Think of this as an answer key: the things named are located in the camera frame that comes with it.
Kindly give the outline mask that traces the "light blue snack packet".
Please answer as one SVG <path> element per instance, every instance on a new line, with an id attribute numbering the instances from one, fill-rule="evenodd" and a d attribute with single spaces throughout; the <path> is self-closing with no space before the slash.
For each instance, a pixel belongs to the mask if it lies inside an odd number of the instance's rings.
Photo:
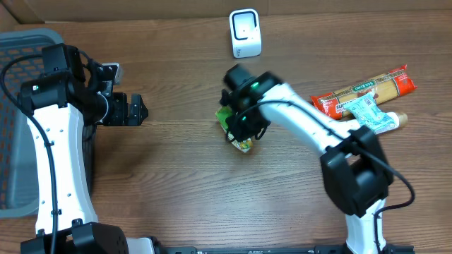
<path id="1" fill-rule="evenodd" d="M 344 109 L 350 112 L 361 126 L 371 129 L 376 135 L 392 131 L 400 126 L 398 116 L 381 111 L 372 93 L 367 93 L 348 102 Z"/>

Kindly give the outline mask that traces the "white tube with tan cap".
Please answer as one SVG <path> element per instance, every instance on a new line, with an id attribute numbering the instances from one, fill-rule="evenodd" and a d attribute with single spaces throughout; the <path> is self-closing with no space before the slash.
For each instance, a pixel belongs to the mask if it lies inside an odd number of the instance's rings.
<path id="1" fill-rule="evenodd" d="M 408 116 L 403 112 L 387 112 L 387 114 L 395 121 L 394 127 L 387 128 L 387 131 L 392 131 L 397 128 L 403 128 L 408 123 Z M 341 121 L 341 124 L 349 126 L 351 129 L 358 129 L 360 127 L 357 119 Z"/>

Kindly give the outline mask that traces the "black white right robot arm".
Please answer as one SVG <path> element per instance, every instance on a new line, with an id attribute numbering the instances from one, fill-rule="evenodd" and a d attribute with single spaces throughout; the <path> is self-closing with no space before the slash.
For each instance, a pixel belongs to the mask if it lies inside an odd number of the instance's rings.
<path id="1" fill-rule="evenodd" d="M 227 140 L 260 139 L 272 123 L 292 132 L 319 157 L 326 193 L 345 214 L 346 251 L 381 253 L 380 214 L 393 173 L 374 132 L 326 116 L 271 72 L 256 77 L 237 64 L 223 81 L 220 104 L 232 110 L 225 119 Z"/>

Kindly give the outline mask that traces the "green snack packet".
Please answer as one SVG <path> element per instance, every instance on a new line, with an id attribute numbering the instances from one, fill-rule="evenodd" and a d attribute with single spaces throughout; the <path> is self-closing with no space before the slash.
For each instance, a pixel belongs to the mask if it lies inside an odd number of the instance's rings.
<path id="1" fill-rule="evenodd" d="M 232 144 L 234 147 L 236 147 L 239 151 L 243 153 L 247 153 L 252 147 L 253 143 L 250 138 L 243 141 L 237 141 L 234 136 L 228 132 L 228 123 L 226 122 L 226 119 L 230 116 L 232 116 L 232 110 L 230 107 L 221 107 L 215 112 L 215 116 L 221 126 L 221 128 L 224 130 L 226 135 L 226 140 L 228 143 Z"/>

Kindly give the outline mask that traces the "orange spaghetti pasta packet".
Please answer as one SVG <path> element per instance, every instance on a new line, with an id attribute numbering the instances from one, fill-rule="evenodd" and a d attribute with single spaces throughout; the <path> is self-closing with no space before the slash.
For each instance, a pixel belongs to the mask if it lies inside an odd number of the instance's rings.
<path id="1" fill-rule="evenodd" d="M 406 70 L 407 66 L 403 65 L 358 84 L 310 98 L 316 109 L 332 119 L 339 120 L 350 115 L 345 109 L 346 104 L 366 94 L 372 94 L 376 103 L 381 104 L 416 90 L 417 86 Z"/>

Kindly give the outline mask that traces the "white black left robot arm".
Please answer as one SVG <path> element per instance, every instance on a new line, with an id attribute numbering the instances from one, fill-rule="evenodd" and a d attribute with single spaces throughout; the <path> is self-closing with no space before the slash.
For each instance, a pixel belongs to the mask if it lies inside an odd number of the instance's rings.
<path id="1" fill-rule="evenodd" d="M 74 46 L 43 48 L 43 74 L 22 84 L 20 109 L 34 137 L 39 188 L 36 236 L 22 253 L 153 253 L 149 237 L 129 238 L 99 222 L 83 154 L 87 126 L 139 126 L 148 110 L 139 94 L 113 90 L 117 63 L 98 63 Z"/>

